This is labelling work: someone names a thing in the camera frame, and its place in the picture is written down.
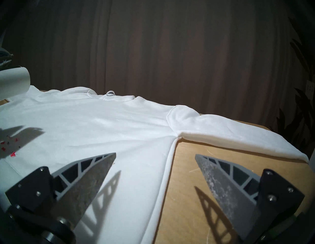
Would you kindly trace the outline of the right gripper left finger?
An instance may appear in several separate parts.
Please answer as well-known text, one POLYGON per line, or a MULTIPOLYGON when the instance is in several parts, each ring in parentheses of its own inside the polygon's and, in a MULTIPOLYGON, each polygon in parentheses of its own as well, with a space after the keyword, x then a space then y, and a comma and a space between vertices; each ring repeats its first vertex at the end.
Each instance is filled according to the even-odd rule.
POLYGON ((24 231, 101 231, 116 190, 116 175, 99 190, 115 153, 72 162, 54 173, 38 167, 5 191, 5 217, 24 231))

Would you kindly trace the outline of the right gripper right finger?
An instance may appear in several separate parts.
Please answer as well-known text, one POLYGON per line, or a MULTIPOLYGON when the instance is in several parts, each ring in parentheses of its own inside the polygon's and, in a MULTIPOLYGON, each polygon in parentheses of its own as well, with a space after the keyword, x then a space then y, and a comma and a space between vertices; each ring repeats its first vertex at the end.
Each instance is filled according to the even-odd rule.
POLYGON ((195 155, 202 175, 243 244, 280 243, 305 195, 272 169, 259 176, 229 161, 195 155))

